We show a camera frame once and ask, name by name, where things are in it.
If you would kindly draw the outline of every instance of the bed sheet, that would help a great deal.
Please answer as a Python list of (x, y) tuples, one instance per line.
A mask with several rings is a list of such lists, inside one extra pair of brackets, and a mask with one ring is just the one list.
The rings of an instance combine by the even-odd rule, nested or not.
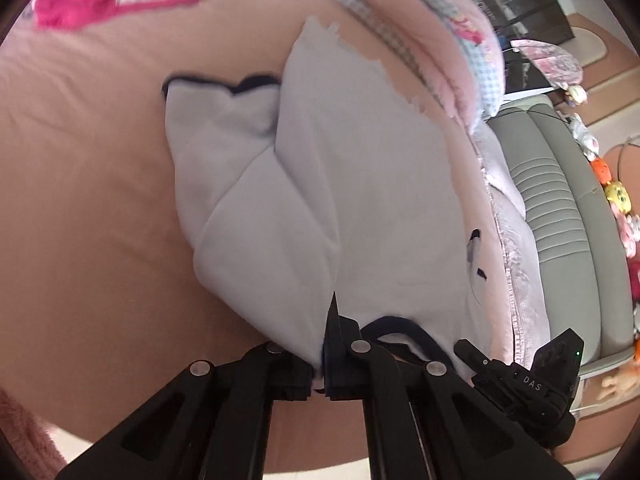
[[(73, 33), (21, 21), (0, 46), (0, 383), (26, 407), (96, 440), (189, 362), (228, 362), (264, 340), (194, 276), (160, 88), (173, 72), (280, 74), (309, 15), (339, 23), (446, 133), (465, 228), (483, 232), (492, 357), (512, 360), (502, 249), (462, 127), (337, 2), (201, 0)], [(366, 453), (359, 402), (274, 407), (269, 471)]]

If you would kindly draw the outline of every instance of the black mechanical device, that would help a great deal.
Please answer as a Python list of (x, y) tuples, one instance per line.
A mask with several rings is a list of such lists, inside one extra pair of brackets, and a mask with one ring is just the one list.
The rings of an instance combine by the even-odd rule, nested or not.
[[(582, 346), (567, 330), (527, 370), (461, 340), (473, 388), (441, 362), (401, 362), (362, 339), (334, 298), (324, 394), (362, 400), (373, 480), (570, 480), (544, 447), (571, 435)], [(305, 400), (312, 373), (274, 343), (219, 367), (194, 362), (57, 480), (258, 480), (273, 401)]]

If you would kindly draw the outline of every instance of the checkered fabric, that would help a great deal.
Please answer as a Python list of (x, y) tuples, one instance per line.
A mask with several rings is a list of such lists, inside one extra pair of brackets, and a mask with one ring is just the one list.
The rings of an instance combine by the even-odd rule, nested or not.
[(502, 78), (504, 75), (492, 63), (486, 60), (483, 44), (476, 45), (470, 40), (460, 38), (454, 31), (452, 19), (459, 18), (459, 12), (455, 4), (450, 0), (420, 0), (433, 10), (445, 26), (455, 36), (466, 57), (469, 69), (474, 74), (480, 91), (481, 110), (480, 116), (483, 118), (492, 117), (498, 113), (502, 102), (503, 88)]
[(402, 62), (420, 79), (426, 86), (427, 83), (422, 76), (420, 66), (414, 54), (404, 44), (404, 41), (385, 22), (376, 16), (375, 12), (364, 0), (336, 0), (341, 3), (356, 19), (373, 32), (386, 46), (393, 51)]

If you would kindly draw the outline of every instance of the silver bolt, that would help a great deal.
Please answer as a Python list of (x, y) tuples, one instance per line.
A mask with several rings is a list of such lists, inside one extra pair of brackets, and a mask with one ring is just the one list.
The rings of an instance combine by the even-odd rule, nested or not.
[(427, 363), (427, 371), (431, 375), (440, 376), (447, 373), (447, 367), (440, 361), (431, 361)]
[(269, 341), (267, 343), (267, 352), (270, 354), (282, 354), (284, 350), (273, 341)]
[(211, 371), (211, 365), (206, 361), (196, 361), (189, 367), (189, 371), (191, 375), (202, 377)]
[(356, 354), (366, 354), (371, 350), (371, 344), (369, 341), (364, 341), (364, 339), (356, 339), (356, 341), (351, 343), (351, 350), (356, 352)]

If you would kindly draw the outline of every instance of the padded headboard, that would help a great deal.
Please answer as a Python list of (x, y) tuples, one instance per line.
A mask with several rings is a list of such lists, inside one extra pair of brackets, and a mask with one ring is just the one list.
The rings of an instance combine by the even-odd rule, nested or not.
[(546, 96), (504, 106), (489, 125), (525, 201), (551, 336), (584, 339), (583, 376), (619, 364), (634, 342), (626, 257), (587, 159)]

